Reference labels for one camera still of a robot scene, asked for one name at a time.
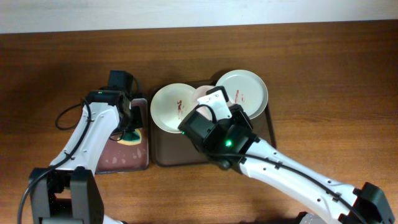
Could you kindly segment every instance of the white backdrop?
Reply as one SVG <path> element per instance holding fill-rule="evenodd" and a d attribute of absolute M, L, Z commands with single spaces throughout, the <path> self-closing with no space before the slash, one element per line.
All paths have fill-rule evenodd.
<path fill-rule="evenodd" d="M 398 0 L 0 0 L 0 33 L 398 19 Z"/>

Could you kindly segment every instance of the green led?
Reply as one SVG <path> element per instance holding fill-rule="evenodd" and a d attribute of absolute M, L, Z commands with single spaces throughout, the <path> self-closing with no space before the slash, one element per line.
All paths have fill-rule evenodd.
<path fill-rule="evenodd" d="M 226 147 L 231 147 L 231 146 L 232 146 L 232 141 L 231 141 L 231 140 L 227 140 L 227 141 L 225 142 L 225 146 L 226 146 Z"/>

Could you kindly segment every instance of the white plate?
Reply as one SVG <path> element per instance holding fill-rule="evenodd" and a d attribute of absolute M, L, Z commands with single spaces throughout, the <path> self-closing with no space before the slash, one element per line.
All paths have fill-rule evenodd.
<path fill-rule="evenodd" d="M 231 101 L 242 106 L 253 119 L 267 106 L 268 90 L 266 84 L 256 74 L 246 70 L 233 70 L 223 75 L 216 86 L 224 86 Z"/>
<path fill-rule="evenodd" d="M 195 106 L 192 101 L 194 91 L 194 87 L 183 83 L 161 88 L 150 103 L 150 115 L 155 124 L 164 131 L 181 133 L 178 126 Z"/>

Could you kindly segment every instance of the wooden table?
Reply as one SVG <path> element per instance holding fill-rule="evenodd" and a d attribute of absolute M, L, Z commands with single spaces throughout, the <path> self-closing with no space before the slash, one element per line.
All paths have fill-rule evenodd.
<path fill-rule="evenodd" d="M 144 92 L 233 69 L 269 90 L 279 150 L 343 182 L 372 182 L 398 216 L 398 22 L 0 35 L 0 223 L 15 223 L 34 167 L 68 141 L 59 112 L 127 70 Z M 70 115 L 72 123 L 78 112 Z M 239 223 L 308 211 L 211 165 L 96 175 L 106 213 L 129 223 Z M 24 223 L 30 223 L 27 201 Z"/>

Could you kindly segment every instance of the black tray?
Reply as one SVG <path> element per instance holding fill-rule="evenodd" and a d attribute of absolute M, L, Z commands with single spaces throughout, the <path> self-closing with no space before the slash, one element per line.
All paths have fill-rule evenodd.
<path fill-rule="evenodd" d="M 200 81 L 186 84 L 198 88 L 202 85 L 215 85 L 216 82 Z M 156 92 L 161 88 L 162 86 L 154 90 L 150 101 L 152 101 Z M 154 123 L 152 116 L 149 116 L 149 119 L 149 148 L 155 164 L 161 167 L 172 167 L 208 163 L 207 158 L 193 147 L 192 142 L 186 136 L 163 131 Z M 251 120 L 251 123 L 254 127 L 254 133 L 260 138 L 265 139 L 274 148 L 277 148 L 269 104 L 262 114 Z"/>

